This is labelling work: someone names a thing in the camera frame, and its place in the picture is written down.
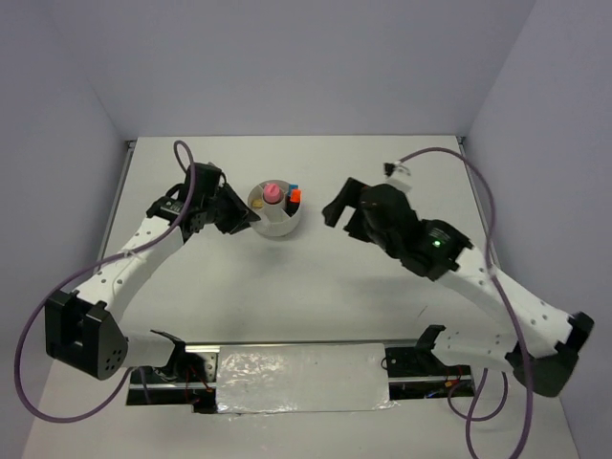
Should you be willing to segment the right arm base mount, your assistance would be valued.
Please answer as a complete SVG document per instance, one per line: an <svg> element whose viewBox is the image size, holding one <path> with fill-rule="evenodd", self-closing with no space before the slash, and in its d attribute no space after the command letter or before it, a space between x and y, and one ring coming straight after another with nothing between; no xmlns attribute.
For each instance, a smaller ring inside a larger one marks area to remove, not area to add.
<svg viewBox="0 0 612 459"><path fill-rule="evenodd" d="M445 330L443 325L430 325L412 343L384 346L381 368L387 374L391 401L442 399L451 389L452 397L473 395L470 368L445 365L432 354L434 339Z"/></svg>

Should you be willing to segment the orange marker cap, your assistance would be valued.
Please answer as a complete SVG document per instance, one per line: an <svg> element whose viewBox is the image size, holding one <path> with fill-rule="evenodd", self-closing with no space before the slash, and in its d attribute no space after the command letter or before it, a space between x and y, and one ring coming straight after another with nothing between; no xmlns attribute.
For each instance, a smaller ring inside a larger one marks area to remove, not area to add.
<svg viewBox="0 0 612 459"><path fill-rule="evenodd" d="M295 188L291 191L290 202L298 204L301 202L301 190L299 188Z"/></svg>

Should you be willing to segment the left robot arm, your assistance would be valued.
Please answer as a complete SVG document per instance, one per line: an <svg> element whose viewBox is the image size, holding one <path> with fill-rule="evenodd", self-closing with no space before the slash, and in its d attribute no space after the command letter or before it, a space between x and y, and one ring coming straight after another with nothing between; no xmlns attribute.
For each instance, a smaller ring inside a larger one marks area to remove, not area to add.
<svg viewBox="0 0 612 459"><path fill-rule="evenodd" d="M165 260L204 226L235 234L259 216L214 164L196 164L183 183L147 210L140 227L110 261L71 292L45 302L47 354L100 381L122 367L152 367L168 382L179 380L198 357L167 332L125 334L119 326L128 305Z"/></svg>

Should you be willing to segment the clear jar of pins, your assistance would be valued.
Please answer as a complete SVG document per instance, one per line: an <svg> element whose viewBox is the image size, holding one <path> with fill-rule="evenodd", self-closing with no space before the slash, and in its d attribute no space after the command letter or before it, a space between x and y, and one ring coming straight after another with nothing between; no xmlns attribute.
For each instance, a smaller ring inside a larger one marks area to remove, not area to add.
<svg viewBox="0 0 612 459"><path fill-rule="evenodd" d="M278 184L267 183L263 188L262 199L268 205L277 205L283 201L284 192Z"/></svg>

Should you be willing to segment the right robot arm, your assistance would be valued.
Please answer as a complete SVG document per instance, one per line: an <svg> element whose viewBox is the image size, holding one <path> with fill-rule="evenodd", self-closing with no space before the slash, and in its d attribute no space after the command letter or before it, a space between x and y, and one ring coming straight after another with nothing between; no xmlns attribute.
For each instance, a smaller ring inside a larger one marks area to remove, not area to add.
<svg viewBox="0 0 612 459"><path fill-rule="evenodd" d="M406 194L390 185L348 179L322 211L334 227L354 210L345 231L380 247L417 276L467 299L503 327L503 332L467 335L447 325L429 325L416 342L417 366L427 374L468 365L510 372L540 396L554 398L568 383L579 351L594 328L585 313L569 314L546 303L511 277L488 268L470 239L442 220L419 219Z"/></svg>

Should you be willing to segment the orange highlighter marker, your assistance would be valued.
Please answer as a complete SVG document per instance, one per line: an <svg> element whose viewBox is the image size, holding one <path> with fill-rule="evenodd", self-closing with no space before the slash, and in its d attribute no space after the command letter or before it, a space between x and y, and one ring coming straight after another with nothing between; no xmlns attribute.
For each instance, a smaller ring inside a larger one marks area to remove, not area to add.
<svg viewBox="0 0 612 459"><path fill-rule="evenodd" d="M289 215L293 215L293 214L295 214L295 213L296 213L296 211L297 211L298 207L299 207L299 203L298 203L298 202L293 202L293 201L290 201L290 202L287 204L286 211L287 211L287 213L288 213Z"/></svg>

